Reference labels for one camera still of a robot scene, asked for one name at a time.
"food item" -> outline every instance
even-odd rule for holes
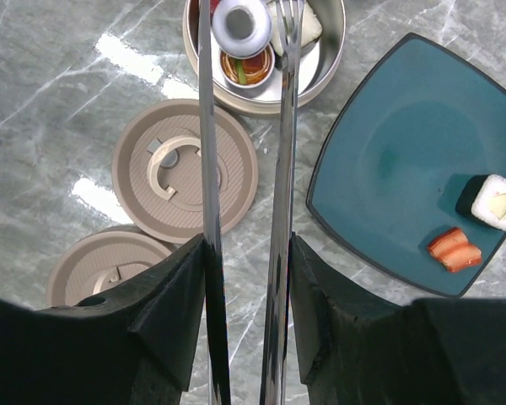
[[[210,0],[210,14],[213,14],[213,12],[216,10],[216,7],[219,4],[219,0]]]
[[[273,45],[273,50],[280,56],[283,56],[283,46],[279,38],[279,30],[277,29],[277,9],[276,2],[268,4],[268,11],[272,17],[272,39],[270,42]],[[315,15],[311,6],[305,2],[304,17],[302,20],[302,47],[317,40],[322,35],[322,25]]]
[[[222,51],[221,68],[225,76],[235,84],[242,86],[258,84],[272,70],[272,55],[270,46],[267,46],[259,55],[249,59],[235,59]]]
[[[466,183],[455,210],[506,231],[506,179],[500,175],[475,175]]]
[[[427,246],[429,254],[446,267],[450,273],[482,263],[482,251],[469,242],[459,228],[436,237]]]

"metal container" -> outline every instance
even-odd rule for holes
[[[299,70],[299,106],[312,101],[328,85],[342,57],[345,37],[345,7],[343,0],[309,0],[323,27],[322,36],[313,46],[306,46]],[[197,0],[186,0],[182,20],[182,35],[189,61],[198,74]],[[220,47],[212,35],[213,93],[217,101],[246,115],[272,116],[280,113],[282,73],[274,70],[271,79],[261,88],[236,89],[228,83],[219,67]]]

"round container lid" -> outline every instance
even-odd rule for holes
[[[272,18],[261,0],[223,0],[213,12],[212,32],[226,53],[246,59],[267,47]]]
[[[133,222],[151,236],[186,243],[202,232],[198,100],[167,100],[126,127],[116,145],[112,182]],[[249,209],[258,182],[256,152],[244,128],[214,109],[222,232]]]
[[[135,226],[116,226],[88,236],[66,251],[52,270],[47,304],[76,305],[161,262],[173,249]]]

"marble countertop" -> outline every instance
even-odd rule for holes
[[[129,223],[110,180],[122,128],[160,100],[197,98],[178,0],[0,0],[0,297],[45,306],[46,281],[77,240]],[[341,66],[299,112],[294,229],[334,268],[398,304],[426,294],[330,240],[304,197],[322,142],[369,69],[408,31],[506,88],[506,0],[347,0]],[[243,118],[260,163],[253,207],[223,238],[235,404],[258,403],[277,120]],[[466,294],[506,296],[506,242]],[[287,402],[308,403],[289,333]],[[206,329],[184,404],[207,403]]]

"teal square plate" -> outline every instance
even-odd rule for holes
[[[506,177],[506,90],[454,53],[405,36],[358,86],[317,160],[307,206],[339,243],[429,292],[462,296],[506,233],[460,216],[475,175]],[[481,266],[448,273],[426,245],[457,226]]]

